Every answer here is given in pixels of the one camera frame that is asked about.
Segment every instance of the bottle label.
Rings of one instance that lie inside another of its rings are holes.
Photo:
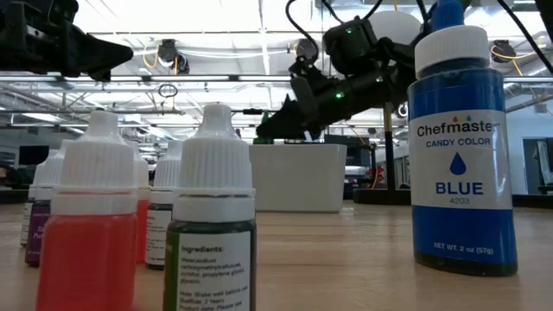
[[[437,257],[515,263],[503,100],[490,95],[494,88],[478,87],[410,98],[414,248]]]
[[[250,310],[251,232],[170,234],[164,310]]]
[[[31,209],[33,208],[33,203],[25,203],[23,208],[23,220],[21,222],[21,244],[27,243],[27,236],[29,235],[29,220],[31,218]]]
[[[148,211],[146,263],[165,264],[165,238],[171,222],[171,211]]]
[[[50,217],[50,201],[37,201],[31,209],[25,263],[39,263],[44,227]]]

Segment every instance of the desk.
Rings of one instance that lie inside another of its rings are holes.
[[[0,206],[0,310],[33,310],[38,270],[19,246],[22,205]],[[257,310],[550,311],[553,212],[516,209],[517,276],[459,276],[414,263],[409,207],[260,213]],[[137,267],[135,311],[161,310],[163,273]]]

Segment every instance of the ceiling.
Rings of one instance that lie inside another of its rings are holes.
[[[366,14],[374,2],[334,0],[333,6],[342,20],[349,20],[357,15]],[[530,45],[497,2],[481,2],[484,7],[470,8],[467,11],[466,24],[483,27],[490,38],[490,47],[494,40],[509,40],[518,54],[529,54]],[[286,18],[286,3],[287,0],[79,0],[79,12],[74,23],[99,39],[124,44],[135,51],[135,57],[131,61],[113,70],[114,75],[173,74],[160,64],[151,67],[156,58],[156,46],[162,39],[177,40],[177,47],[186,55],[192,75],[287,75],[288,67],[296,58],[293,47],[303,36]],[[400,0],[398,4],[398,10],[412,14],[419,21],[422,20],[415,0]],[[317,41],[321,40],[324,31],[338,25],[328,11],[321,10],[320,7],[320,0],[298,0],[291,7],[294,19]],[[394,10],[392,1],[386,0],[379,10]],[[551,42],[546,38],[539,14],[536,11],[519,11],[517,16],[549,55]],[[519,60],[518,64],[524,75],[544,74],[543,65],[535,55]],[[320,57],[316,65],[324,68],[322,71],[325,74],[336,74],[329,66],[330,62],[326,56]],[[493,63],[493,67],[505,75],[518,75],[512,63]],[[59,109],[71,103],[71,109],[91,110],[104,106],[108,110],[152,111],[161,110],[164,100],[156,93],[155,88],[152,88],[156,85],[139,85],[132,82],[113,83],[109,86],[76,83],[72,84],[74,89],[70,91],[63,91],[59,87],[49,90],[48,88],[54,84],[10,85],[21,92],[32,92],[42,98],[42,105],[39,105],[41,109]],[[101,92],[102,87],[111,87],[114,91]],[[171,98],[166,100],[163,109],[172,110],[174,105],[175,109],[184,112],[183,114],[149,114],[134,116],[133,120],[144,124],[197,124],[202,117],[198,108],[204,105],[221,103],[230,105],[235,110],[277,110],[282,106],[286,94],[290,93],[288,84],[282,81],[182,82],[178,87],[180,91],[175,96],[175,102],[173,103]],[[86,120],[87,116],[81,116],[78,122]],[[233,122],[258,124],[260,117],[237,113],[233,117]],[[382,111],[365,111],[354,116],[349,122],[359,125],[381,125]],[[395,119],[394,123],[401,125],[405,124],[405,121]],[[244,128],[243,134],[253,138],[254,130]],[[194,129],[166,131],[172,137],[185,138],[193,133]],[[345,131],[346,134],[353,134],[349,129]]]

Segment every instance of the blue cap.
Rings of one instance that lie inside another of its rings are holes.
[[[432,14],[432,31],[465,24],[465,10],[459,0],[438,0]]]

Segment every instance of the blue drop logo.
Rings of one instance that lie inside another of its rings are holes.
[[[449,166],[449,170],[453,175],[463,175],[465,172],[467,172],[467,166],[465,165],[465,162],[459,155],[459,153],[456,153],[453,161],[451,162],[451,166]]]

